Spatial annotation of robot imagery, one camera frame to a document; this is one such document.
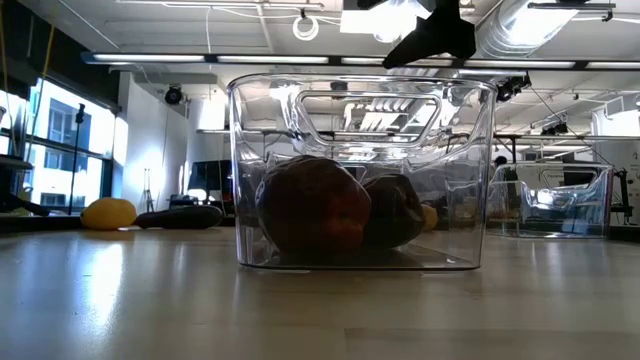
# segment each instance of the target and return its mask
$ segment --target wooden table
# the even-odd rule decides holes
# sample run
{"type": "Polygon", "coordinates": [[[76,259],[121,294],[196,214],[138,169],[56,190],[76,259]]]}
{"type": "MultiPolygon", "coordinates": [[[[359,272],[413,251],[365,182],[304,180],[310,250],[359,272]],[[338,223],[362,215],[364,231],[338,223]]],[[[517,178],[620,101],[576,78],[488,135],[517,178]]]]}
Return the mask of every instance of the wooden table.
{"type": "Polygon", "coordinates": [[[0,238],[0,359],[638,359],[640,246],[489,237],[481,269],[282,273],[233,229],[0,238]]]}

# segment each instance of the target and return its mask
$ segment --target white wall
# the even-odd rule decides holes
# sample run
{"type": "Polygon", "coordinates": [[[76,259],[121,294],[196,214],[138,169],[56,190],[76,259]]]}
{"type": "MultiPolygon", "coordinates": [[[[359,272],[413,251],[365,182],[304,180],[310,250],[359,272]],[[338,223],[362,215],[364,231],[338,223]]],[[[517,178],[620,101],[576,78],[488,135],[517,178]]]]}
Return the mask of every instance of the white wall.
{"type": "MultiPolygon", "coordinates": [[[[602,110],[595,111],[592,116],[593,127],[596,130],[594,135],[603,136],[638,136],[640,123],[638,120],[638,112],[624,112],[610,116],[605,116],[602,110]]],[[[597,155],[594,155],[594,160],[606,164],[606,162],[612,163],[617,170],[626,169],[627,179],[631,180],[632,184],[627,184],[627,191],[629,192],[629,204],[634,207],[633,217],[631,222],[640,223],[640,160],[638,159],[638,153],[640,153],[640,144],[635,141],[606,141],[597,143],[594,148],[606,161],[602,160],[597,155]]],[[[620,202],[618,197],[620,192],[620,179],[614,178],[613,180],[614,202],[620,202]]],[[[622,225],[622,214],[611,214],[611,225],[622,225]]]]}
{"type": "Polygon", "coordinates": [[[180,190],[189,124],[184,116],[135,83],[129,73],[121,75],[119,98],[119,117],[128,125],[122,197],[131,201],[138,213],[146,211],[143,192],[145,169],[149,169],[154,206],[165,210],[170,195],[180,190]]]}

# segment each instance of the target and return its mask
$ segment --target cable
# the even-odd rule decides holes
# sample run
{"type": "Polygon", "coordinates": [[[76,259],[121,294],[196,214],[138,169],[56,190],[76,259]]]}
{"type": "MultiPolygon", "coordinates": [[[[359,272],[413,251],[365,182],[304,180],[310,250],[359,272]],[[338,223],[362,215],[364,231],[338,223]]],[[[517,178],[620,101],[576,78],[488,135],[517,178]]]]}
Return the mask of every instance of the cable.
{"type": "Polygon", "coordinates": [[[209,14],[211,13],[211,10],[213,10],[213,6],[207,9],[207,15],[204,18],[204,28],[207,32],[207,50],[209,51],[209,54],[211,54],[211,39],[209,38],[209,14]]]}
{"type": "Polygon", "coordinates": [[[29,162],[31,157],[31,146],[33,145],[33,137],[36,132],[36,124],[38,123],[38,117],[40,116],[40,103],[42,102],[42,89],[44,87],[45,79],[47,78],[47,71],[49,70],[49,59],[51,58],[51,46],[53,45],[53,35],[56,32],[56,28],[51,25],[49,31],[49,42],[47,43],[47,53],[44,58],[44,68],[42,69],[42,80],[40,81],[40,92],[38,92],[38,104],[36,105],[36,112],[33,116],[33,123],[31,124],[31,141],[29,141],[29,148],[27,150],[27,156],[24,161],[29,162]]]}
{"type": "Polygon", "coordinates": [[[11,106],[10,106],[10,101],[9,101],[9,74],[8,74],[8,66],[7,66],[7,54],[6,54],[6,47],[5,47],[5,39],[4,39],[4,12],[2,11],[2,8],[4,6],[4,1],[0,0],[0,48],[2,51],[2,80],[3,80],[3,87],[4,87],[4,94],[6,96],[7,99],[7,113],[9,114],[9,122],[11,123],[11,144],[13,147],[13,151],[14,153],[17,154],[18,151],[18,146],[17,146],[17,142],[16,142],[16,134],[15,134],[15,127],[13,126],[13,116],[11,115],[11,106]]]}

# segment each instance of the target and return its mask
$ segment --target clear plastic bin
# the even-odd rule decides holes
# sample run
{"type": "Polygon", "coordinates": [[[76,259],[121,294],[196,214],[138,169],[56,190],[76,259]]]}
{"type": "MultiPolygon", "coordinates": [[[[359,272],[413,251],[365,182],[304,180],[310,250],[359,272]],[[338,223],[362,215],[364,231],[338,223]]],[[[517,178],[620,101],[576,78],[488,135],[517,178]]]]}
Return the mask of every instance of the clear plastic bin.
{"type": "Polygon", "coordinates": [[[606,238],[613,168],[599,164],[500,166],[489,184],[487,232],[511,237],[606,238]]]}
{"type": "Polygon", "coordinates": [[[229,107],[238,261],[479,267],[495,95],[492,85],[456,79],[236,79],[229,107]]]}

